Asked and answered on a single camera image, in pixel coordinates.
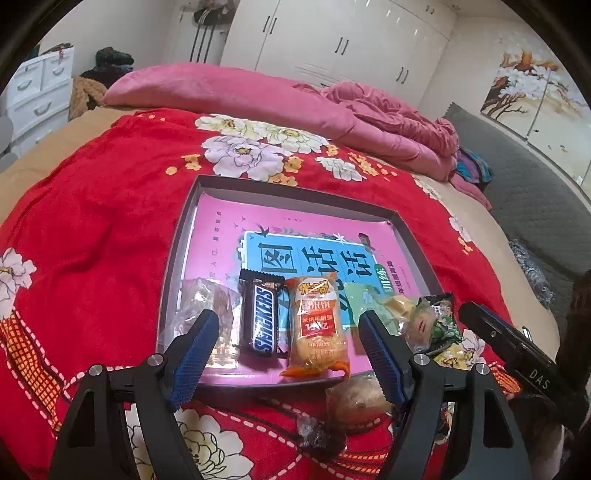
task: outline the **orange snack package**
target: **orange snack package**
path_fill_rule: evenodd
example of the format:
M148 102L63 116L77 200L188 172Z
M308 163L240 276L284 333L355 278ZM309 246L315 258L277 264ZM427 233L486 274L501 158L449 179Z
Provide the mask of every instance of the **orange snack package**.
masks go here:
M282 377L301 378L335 370L349 376L347 339L340 321L336 272L289 278L291 350Z

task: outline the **ceiling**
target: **ceiling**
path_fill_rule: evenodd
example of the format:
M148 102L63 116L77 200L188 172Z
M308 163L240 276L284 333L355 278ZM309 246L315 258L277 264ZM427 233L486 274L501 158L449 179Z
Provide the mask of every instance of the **ceiling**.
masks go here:
M489 17L520 20L519 16L502 0L443 0L443 3L460 17Z

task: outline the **beige bedsheet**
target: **beige bedsheet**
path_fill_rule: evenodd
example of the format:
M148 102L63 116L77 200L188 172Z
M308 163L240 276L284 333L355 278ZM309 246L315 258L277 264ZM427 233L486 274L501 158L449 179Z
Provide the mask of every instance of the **beige bedsheet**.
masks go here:
M122 115L135 111L103 107L86 112L45 137L36 148L17 160L0 174L0 222L22 194L45 178L64 158L107 130ZM529 328L534 342L554 358L558 350L558 328L554 317L535 298L501 227L480 203L458 192L451 184L424 180L441 194L445 205L459 218L491 263L514 325Z

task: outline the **snickers wrapper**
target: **snickers wrapper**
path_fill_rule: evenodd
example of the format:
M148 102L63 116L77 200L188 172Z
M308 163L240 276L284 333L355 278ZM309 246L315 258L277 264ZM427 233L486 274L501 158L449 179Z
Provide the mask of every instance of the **snickers wrapper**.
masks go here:
M242 293L241 352L286 358L287 353L279 347L277 299L285 278L243 268L239 280Z

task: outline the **tray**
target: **tray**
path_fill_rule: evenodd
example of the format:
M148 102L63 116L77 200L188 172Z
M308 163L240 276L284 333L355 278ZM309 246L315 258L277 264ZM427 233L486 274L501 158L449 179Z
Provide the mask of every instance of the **tray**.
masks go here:
M337 270L342 281L373 285L407 297L442 293L430 264L400 216L357 200L301 188L226 177L199 176L173 239L161 295L157 351L172 341L165 328L180 305L183 280L208 278L238 289L241 267L286 278ZM371 370L341 295L352 374ZM240 309L233 337L238 339ZM286 343L287 308L280 308ZM294 381L279 373L287 360L241 354L235 368L207 367L201 383L269 387L326 382L342 373Z

